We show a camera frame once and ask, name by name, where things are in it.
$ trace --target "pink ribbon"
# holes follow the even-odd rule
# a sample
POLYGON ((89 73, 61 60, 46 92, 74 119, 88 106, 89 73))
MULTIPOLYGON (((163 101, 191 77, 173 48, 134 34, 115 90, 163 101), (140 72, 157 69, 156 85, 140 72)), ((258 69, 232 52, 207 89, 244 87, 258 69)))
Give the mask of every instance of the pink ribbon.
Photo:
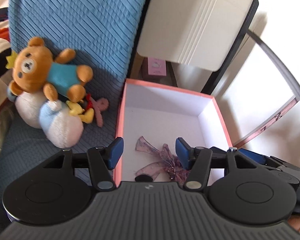
POLYGON ((170 181, 176 181, 180 185, 183 185, 186 181, 190 171, 186 171, 182 168, 178 157, 170 152, 167 144, 164 144, 162 146, 162 151, 159 151, 141 136, 137 141, 136 151, 145 152, 162 159, 162 161, 151 163, 138 170, 136 176, 146 174, 155 180, 161 172, 166 172, 169 175, 170 181))

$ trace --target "white plastic backrest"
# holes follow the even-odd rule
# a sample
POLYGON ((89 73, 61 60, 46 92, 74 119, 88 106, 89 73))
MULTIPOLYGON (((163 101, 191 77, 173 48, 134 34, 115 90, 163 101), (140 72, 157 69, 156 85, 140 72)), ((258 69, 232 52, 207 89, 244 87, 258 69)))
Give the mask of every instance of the white plastic backrest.
POLYGON ((253 0, 151 0, 138 53, 216 71, 253 0))

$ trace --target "pink bow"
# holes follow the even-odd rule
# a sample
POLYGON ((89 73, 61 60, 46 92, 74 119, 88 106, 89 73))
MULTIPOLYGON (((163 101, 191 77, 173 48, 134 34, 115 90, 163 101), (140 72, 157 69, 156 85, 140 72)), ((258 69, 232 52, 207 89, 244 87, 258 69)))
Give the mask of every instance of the pink bow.
POLYGON ((103 126, 103 118, 102 118, 101 112, 106 111, 108 109, 109 101, 106 98, 100 98, 97 101, 95 101, 93 98, 90 98, 90 100, 93 105, 94 115, 97 120, 97 125, 99 127, 102 127, 103 126))
POLYGON ((167 144, 164 144, 162 146, 162 151, 159 151, 141 136, 137 141, 136 151, 149 153, 153 156, 162 158, 162 161, 151 163, 138 170, 136 176, 147 174, 155 180, 161 172, 166 172, 169 175, 170 181, 176 181, 180 185, 183 185, 186 181, 190 171, 186 171, 182 168, 178 157, 171 154, 167 144))

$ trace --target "bear's ear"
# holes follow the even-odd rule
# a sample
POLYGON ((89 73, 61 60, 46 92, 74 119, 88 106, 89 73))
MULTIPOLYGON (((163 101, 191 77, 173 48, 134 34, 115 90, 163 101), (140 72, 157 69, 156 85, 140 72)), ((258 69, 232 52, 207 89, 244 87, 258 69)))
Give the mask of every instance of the bear's ear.
POLYGON ((44 40, 40 37, 33 37, 28 41, 28 46, 43 46, 44 40))

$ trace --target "cardboard box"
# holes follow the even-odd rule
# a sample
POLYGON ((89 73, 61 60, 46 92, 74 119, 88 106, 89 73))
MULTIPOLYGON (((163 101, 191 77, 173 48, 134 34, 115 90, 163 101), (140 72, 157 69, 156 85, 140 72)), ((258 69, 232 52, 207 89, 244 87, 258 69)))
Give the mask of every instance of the cardboard box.
MULTIPOLYGON (((212 146, 227 150, 230 137, 212 96, 157 83, 127 79, 119 110, 117 136, 124 139, 124 151, 114 170, 117 185, 134 181, 135 172, 160 158, 135 151, 139 137, 161 150, 167 143, 172 154, 182 137, 191 147, 212 146)), ((223 169, 211 170, 208 184, 223 177, 223 169)), ((155 181, 168 181, 160 174, 155 181)))

